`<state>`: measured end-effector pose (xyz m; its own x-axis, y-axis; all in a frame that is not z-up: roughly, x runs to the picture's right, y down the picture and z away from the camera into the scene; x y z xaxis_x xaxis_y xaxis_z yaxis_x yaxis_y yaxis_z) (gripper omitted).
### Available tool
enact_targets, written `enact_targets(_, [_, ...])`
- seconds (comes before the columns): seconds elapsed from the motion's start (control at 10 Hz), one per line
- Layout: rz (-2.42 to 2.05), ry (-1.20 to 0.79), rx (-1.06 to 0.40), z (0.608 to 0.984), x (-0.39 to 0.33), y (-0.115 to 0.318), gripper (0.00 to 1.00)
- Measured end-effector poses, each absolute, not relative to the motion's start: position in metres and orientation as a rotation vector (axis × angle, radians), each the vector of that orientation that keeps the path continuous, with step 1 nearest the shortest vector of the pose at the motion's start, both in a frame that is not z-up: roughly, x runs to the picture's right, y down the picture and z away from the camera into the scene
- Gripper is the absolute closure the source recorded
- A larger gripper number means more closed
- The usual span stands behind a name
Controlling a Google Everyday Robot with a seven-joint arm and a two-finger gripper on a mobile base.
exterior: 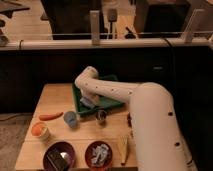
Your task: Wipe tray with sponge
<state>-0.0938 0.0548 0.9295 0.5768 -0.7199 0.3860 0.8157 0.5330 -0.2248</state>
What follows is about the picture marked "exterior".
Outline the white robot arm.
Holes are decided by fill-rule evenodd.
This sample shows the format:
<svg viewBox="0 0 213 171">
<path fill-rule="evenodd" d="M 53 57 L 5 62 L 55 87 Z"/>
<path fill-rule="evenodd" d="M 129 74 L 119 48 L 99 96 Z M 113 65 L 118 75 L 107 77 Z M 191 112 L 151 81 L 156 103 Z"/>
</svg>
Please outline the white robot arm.
<svg viewBox="0 0 213 171">
<path fill-rule="evenodd" d="M 100 80 L 92 66 L 78 75 L 75 85 L 86 98 L 102 95 L 129 104 L 138 171 L 198 171 L 165 87 Z"/>
</svg>

